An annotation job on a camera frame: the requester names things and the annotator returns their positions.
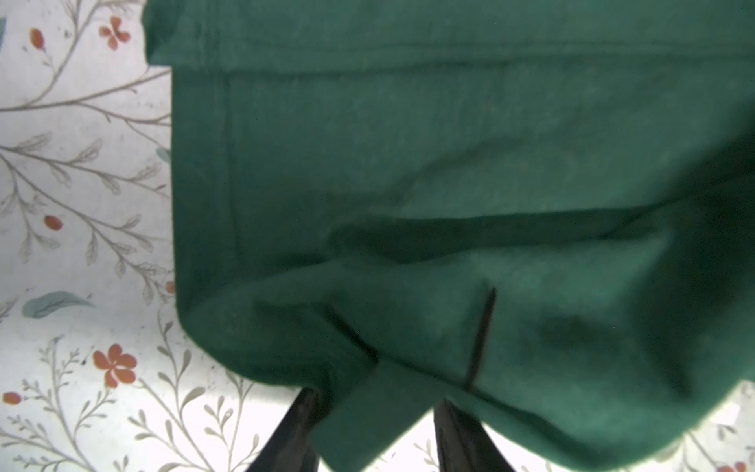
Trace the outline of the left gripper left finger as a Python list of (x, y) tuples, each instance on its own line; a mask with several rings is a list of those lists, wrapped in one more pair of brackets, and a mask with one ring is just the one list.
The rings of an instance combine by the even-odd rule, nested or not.
[(308, 434), (318, 420), (318, 394), (302, 389), (247, 472), (317, 472)]

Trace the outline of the green t-shirt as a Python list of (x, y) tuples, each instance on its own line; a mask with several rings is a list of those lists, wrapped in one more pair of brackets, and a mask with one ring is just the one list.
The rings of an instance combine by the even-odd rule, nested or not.
[(750, 1), (151, 1), (176, 309), (359, 471), (449, 401), (581, 471), (754, 377)]

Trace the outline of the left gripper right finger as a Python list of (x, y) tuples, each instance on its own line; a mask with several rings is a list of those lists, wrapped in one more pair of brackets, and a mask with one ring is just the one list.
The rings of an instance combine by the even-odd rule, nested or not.
[(477, 419), (443, 401), (434, 408), (440, 472), (514, 472)]

